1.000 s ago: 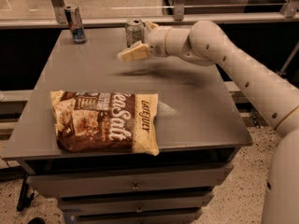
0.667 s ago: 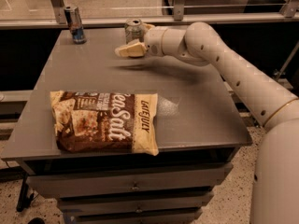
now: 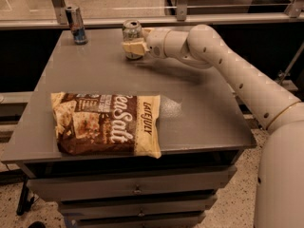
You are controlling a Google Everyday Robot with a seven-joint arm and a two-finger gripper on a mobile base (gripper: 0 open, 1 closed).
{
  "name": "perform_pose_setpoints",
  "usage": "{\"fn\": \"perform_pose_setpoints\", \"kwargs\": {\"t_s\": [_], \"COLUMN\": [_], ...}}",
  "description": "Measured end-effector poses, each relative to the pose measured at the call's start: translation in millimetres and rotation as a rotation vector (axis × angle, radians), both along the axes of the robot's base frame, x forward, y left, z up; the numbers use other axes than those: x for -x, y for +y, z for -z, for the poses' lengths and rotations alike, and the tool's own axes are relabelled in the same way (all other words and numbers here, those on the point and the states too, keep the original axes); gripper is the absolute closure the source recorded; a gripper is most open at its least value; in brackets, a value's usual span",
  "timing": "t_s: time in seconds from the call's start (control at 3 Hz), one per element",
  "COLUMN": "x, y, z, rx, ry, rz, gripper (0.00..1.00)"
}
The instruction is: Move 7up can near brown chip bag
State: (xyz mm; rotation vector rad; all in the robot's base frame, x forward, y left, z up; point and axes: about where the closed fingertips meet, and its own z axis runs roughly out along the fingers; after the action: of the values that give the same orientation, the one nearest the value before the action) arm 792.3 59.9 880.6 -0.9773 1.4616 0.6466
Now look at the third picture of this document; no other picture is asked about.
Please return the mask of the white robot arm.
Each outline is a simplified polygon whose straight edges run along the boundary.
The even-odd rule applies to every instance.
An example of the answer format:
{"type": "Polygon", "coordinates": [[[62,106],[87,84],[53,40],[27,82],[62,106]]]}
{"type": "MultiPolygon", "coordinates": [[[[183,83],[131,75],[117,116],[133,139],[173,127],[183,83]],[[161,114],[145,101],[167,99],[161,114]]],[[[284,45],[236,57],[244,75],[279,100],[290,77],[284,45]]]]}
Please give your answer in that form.
{"type": "Polygon", "coordinates": [[[254,228],[304,228],[304,103],[233,52],[207,25],[188,31],[140,28],[123,49],[214,67],[268,131],[260,158],[254,228]]]}

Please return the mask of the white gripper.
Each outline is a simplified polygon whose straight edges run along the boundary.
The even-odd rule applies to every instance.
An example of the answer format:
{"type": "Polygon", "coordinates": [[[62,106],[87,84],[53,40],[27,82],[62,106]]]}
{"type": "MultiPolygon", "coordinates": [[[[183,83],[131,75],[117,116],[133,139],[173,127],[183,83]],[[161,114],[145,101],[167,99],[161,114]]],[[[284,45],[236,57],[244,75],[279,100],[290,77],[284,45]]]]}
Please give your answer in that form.
{"type": "Polygon", "coordinates": [[[122,42],[123,50],[140,56],[144,56],[149,51],[152,56],[164,59],[166,58],[164,43],[169,32],[169,28],[143,28],[142,36],[146,39],[138,38],[122,42]]]}

